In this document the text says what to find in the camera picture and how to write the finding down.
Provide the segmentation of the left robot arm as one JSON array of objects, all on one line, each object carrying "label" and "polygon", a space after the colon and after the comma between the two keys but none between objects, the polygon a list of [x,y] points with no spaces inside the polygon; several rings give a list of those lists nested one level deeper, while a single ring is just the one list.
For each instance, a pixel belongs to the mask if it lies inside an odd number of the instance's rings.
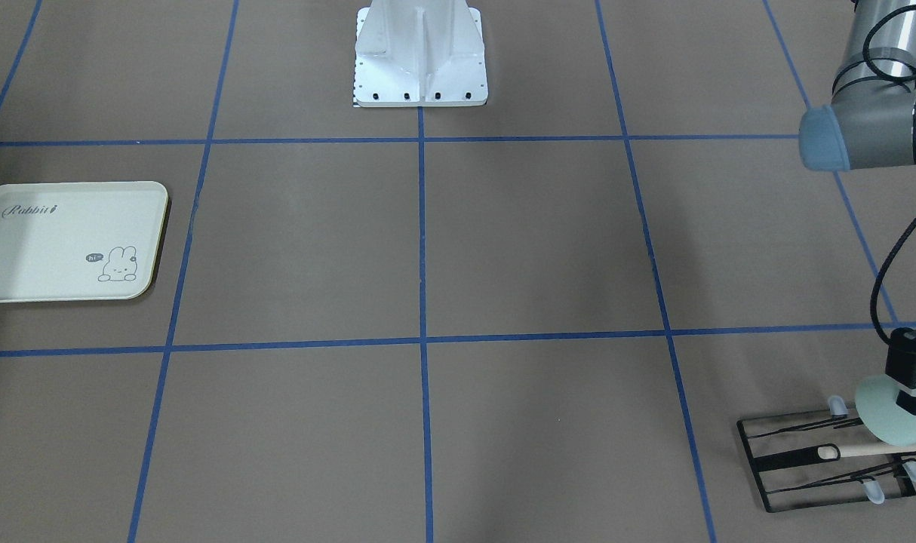
[{"label": "left robot arm", "polygon": [[[916,1],[854,2],[830,103],[803,114],[798,145],[814,171],[916,165]],[[897,386],[887,404],[916,416],[916,329],[878,334]]]}]

